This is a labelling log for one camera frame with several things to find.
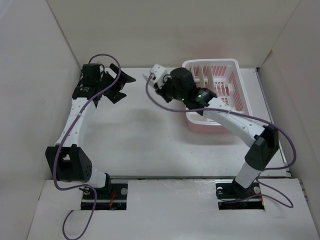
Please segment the orange sunburst plate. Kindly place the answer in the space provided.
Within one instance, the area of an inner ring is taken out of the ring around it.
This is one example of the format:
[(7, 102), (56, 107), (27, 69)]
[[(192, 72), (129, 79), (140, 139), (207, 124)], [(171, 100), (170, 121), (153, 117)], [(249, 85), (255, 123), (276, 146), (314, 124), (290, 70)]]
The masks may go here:
[(200, 78), (199, 78), (199, 75), (198, 75), (198, 71), (199, 69), (198, 68), (193, 68), (192, 69), (192, 75), (193, 75), (193, 79), (195, 82), (199, 82), (200, 81)]
[(199, 75), (200, 86), (202, 88), (205, 88), (206, 87), (206, 80), (205, 80), (204, 70), (203, 70), (202, 66), (199, 67), (198, 75)]

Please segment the green red ring plate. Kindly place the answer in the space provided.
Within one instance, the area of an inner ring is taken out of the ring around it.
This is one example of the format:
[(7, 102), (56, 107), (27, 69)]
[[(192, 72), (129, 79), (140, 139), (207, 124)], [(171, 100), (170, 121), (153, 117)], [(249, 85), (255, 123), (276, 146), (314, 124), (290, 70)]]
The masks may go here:
[(145, 79), (146, 81), (150, 78), (150, 76), (149, 76), (149, 75), (146, 75), (146, 74), (143, 74), (142, 76), (144, 77), (144, 79)]

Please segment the green quatrefoil plate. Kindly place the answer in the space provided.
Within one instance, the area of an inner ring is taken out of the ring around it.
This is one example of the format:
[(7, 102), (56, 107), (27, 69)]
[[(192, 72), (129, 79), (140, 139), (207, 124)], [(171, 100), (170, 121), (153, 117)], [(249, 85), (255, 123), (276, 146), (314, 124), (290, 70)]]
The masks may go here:
[(214, 75), (213, 75), (213, 69), (211, 66), (207, 67), (207, 82), (208, 82), (208, 88), (215, 92), (215, 82), (214, 82)]

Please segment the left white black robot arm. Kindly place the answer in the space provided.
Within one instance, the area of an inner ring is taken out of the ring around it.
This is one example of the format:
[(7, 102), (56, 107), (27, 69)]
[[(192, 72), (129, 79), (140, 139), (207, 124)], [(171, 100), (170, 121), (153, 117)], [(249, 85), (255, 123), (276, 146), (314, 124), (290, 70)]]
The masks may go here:
[(116, 104), (126, 97), (122, 92), (125, 84), (136, 81), (113, 63), (109, 68), (116, 77), (106, 71), (102, 64), (87, 63), (82, 66), (64, 129), (55, 145), (47, 147), (45, 151), (52, 176), (57, 182), (79, 182), (86, 187), (91, 186), (102, 199), (111, 195), (110, 176), (95, 169), (84, 152), (86, 129), (102, 97)]

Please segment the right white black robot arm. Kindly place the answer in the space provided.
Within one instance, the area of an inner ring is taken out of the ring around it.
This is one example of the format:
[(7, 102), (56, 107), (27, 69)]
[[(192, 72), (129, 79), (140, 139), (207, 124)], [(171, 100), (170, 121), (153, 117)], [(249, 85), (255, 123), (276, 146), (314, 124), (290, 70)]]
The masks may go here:
[(231, 184), (237, 197), (249, 192), (250, 185), (267, 167), (279, 149), (279, 132), (272, 125), (261, 125), (224, 103), (216, 93), (198, 87), (192, 73), (184, 67), (168, 71), (156, 64), (149, 71), (152, 87), (167, 103), (182, 102), (188, 110), (213, 120), (236, 134), (249, 148), (244, 164)]

